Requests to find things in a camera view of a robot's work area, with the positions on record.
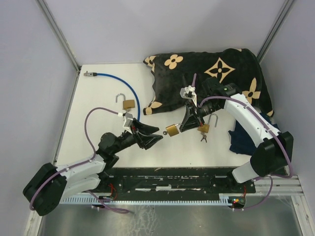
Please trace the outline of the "large brass padlock with keys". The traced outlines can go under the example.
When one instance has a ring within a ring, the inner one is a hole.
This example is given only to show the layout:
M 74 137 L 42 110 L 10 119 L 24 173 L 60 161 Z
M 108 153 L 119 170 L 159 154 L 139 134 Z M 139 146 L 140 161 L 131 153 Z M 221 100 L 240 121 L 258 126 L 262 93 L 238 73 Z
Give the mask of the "large brass padlock with keys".
M 205 141 L 205 143 L 207 143 L 207 134 L 208 134 L 209 129 L 210 129 L 210 121 L 211 121 L 212 117 L 216 118 L 216 121 L 215 121 L 215 128 L 216 128 L 219 117 L 216 114 L 211 114 L 211 115 L 209 115 L 208 121 L 205 124 L 203 124 L 202 126 L 198 127 L 198 129 L 197 129 L 200 132 L 200 134 L 202 135 L 202 138 L 200 140 L 201 142 Z

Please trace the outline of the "small brass padlock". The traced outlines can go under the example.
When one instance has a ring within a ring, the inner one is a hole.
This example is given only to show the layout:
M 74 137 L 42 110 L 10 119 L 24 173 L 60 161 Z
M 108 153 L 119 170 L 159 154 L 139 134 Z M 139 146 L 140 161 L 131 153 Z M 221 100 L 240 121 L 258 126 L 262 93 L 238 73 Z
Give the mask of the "small brass padlock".
M 178 135 L 180 133 L 178 126 L 180 125 L 181 123 L 177 123 L 166 127 L 165 130 L 163 131 L 163 135 L 169 135 L 170 137 Z

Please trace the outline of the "brass padlock with key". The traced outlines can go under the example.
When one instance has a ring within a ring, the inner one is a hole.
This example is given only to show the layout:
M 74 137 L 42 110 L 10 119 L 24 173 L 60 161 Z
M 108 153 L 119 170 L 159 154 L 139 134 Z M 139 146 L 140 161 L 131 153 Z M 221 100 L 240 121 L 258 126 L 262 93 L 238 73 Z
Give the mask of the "brass padlock with key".
M 118 98 L 123 98 L 123 110 L 130 112 L 131 109 L 135 108 L 135 101 L 133 99 L 126 100 L 126 96 L 123 93 L 119 93 L 115 97 L 115 102 L 118 102 Z

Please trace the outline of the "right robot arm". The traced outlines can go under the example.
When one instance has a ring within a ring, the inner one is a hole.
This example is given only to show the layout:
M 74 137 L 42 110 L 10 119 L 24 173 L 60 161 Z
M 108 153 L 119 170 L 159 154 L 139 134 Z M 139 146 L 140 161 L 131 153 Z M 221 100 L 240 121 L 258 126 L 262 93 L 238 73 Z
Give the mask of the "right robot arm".
M 186 99 L 186 113 L 179 131 L 182 133 L 201 127 L 205 124 L 205 116 L 226 110 L 244 128 L 256 147 L 250 160 L 231 172 L 225 181 L 226 188 L 238 192 L 244 182 L 275 175 L 277 170 L 284 167 L 289 169 L 285 178 L 291 178 L 293 136 L 269 124 L 234 83 L 222 85 L 211 77 L 202 83 L 202 88 L 207 96 L 200 103 L 197 102 L 195 84 L 181 88 L 180 96 Z

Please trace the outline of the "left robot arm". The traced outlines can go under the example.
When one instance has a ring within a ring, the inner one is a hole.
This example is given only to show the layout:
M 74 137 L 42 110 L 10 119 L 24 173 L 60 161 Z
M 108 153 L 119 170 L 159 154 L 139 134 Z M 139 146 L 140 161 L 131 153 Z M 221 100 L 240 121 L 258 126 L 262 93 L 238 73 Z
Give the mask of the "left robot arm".
M 145 125 L 135 118 L 126 120 L 124 128 L 120 136 L 104 133 L 98 148 L 89 157 L 62 166 L 42 165 L 23 189 L 30 209 L 45 216 L 68 197 L 93 189 L 105 191 L 109 180 L 102 174 L 117 163 L 118 152 L 134 144 L 148 150 L 163 138 L 157 134 L 158 127 Z

